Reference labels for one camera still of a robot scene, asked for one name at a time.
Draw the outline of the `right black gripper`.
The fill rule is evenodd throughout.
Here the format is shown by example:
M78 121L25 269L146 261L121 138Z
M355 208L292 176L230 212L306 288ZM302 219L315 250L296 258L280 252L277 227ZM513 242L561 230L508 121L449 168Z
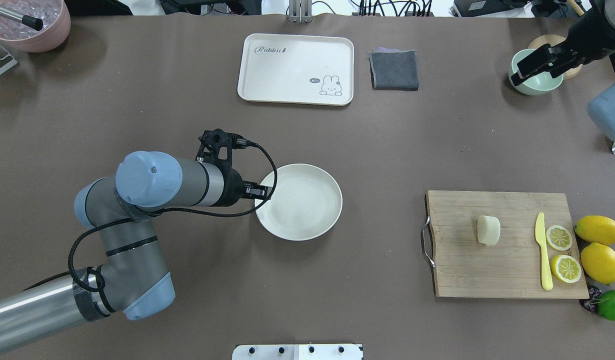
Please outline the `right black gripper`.
M513 86L558 87L566 71L615 53L615 0L591 3L591 9L571 25L564 41L554 47L543 44L520 61L511 62ZM516 73L531 77L515 83L512 78Z

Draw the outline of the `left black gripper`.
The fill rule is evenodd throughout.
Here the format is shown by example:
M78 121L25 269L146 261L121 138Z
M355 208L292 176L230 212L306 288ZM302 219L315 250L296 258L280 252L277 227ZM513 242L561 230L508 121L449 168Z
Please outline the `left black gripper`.
M245 185L241 174L232 168L233 150L244 150L245 137L221 129L205 130L198 137L201 145L196 161L205 170L206 189L197 203L200 207L230 207L245 194L245 199L266 200L273 193L272 186Z

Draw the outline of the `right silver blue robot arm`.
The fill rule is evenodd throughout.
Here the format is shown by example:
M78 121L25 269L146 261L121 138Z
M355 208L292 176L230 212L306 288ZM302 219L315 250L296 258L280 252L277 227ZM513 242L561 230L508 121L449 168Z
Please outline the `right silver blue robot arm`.
M517 62L509 75L514 86L532 76L549 73L552 78L566 71L601 60L615 53L615 0L593 0L592 7L569 28L566 38L551 46L543 44ZM587 114L603 134L615 142L615 84L587 105Z

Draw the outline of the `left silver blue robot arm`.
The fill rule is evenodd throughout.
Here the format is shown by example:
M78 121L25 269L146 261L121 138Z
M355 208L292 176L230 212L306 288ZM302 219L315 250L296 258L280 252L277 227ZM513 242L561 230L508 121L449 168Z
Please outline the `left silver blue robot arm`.
M221 129L199 138L195 159L165 152L129 153L113 176L84 187L74 213L86 227L70 247L66 271L0 300L0 355L115 312L138 321L175 300L154 219L170 212L207 215L240 199L266 204L276 189L245 181L233 167L234 150L265 148Z

